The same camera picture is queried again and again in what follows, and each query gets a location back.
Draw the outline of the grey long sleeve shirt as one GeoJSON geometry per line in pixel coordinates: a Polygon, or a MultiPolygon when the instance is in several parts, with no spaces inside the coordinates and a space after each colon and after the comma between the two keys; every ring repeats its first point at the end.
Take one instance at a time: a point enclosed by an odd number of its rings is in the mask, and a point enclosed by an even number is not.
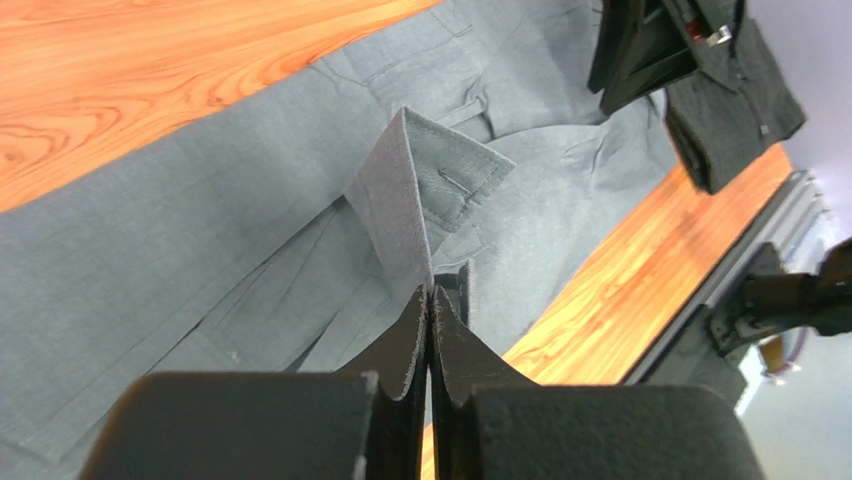
{"type": "Polygon", "coordinates": [[[587,87],[595,1],[445,1],[1,216],[1,475],[72,479],[140,376],[334,370],[468,270],[505,352],[673,168],[587,87]]]}

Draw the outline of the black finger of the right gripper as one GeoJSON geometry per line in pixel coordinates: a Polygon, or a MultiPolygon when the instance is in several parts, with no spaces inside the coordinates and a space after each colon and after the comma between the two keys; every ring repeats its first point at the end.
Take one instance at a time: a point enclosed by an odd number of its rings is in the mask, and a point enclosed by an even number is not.
{"type": "Polygon", "coordinates": [[[609,116],[639,97],[698,69],[687,25],[695,12],[687,1],[606,0],[588,77],[609,116]]]}

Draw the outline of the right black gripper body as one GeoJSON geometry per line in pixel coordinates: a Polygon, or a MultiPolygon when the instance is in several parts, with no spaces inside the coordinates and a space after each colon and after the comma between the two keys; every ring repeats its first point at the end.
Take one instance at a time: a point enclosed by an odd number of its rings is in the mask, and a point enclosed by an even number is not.
{"type": "Polygon", "coordinates": [[[745,14],[744,1],[663,1],[668,22],[662,38],[671,45],[732,46],[745,14]]]}

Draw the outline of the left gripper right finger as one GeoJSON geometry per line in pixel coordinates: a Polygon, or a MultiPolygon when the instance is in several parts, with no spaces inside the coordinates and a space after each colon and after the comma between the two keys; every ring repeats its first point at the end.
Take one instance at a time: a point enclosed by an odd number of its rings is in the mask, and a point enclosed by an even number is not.
{"type": "Polygon", "coordinates": [[[431,390],[435,477],[481,479],[479,391],[538,385],[488,347],[462,320],[442,287],[432,294],[431,390]]]}

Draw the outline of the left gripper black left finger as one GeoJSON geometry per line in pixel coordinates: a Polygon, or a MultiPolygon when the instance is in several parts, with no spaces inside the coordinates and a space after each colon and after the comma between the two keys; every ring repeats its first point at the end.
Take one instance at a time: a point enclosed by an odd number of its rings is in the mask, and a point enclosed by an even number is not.
{"type": "Polygon", "coordinates": [[[371,399],[355,479],[418,479],[425,416],[428,288],[415,289],[398,319],[338,374],[368,380],[371,399]]]}

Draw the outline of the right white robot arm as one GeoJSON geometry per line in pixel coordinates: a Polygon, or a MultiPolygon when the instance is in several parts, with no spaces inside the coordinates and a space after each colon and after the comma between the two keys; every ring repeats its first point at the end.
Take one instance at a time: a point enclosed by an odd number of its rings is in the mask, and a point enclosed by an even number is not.
{"type": "MultiPolygon", "coordinates": [[[[604,2],[588,86],[608,115],[663,90],[670,138],[707,194],[806,121],[743,1],[604,2]]],[[[814,274],[746,276],[708,325],[720,355],[799,327],[823,336],[850,331],[849,242],[814,274]]]]}

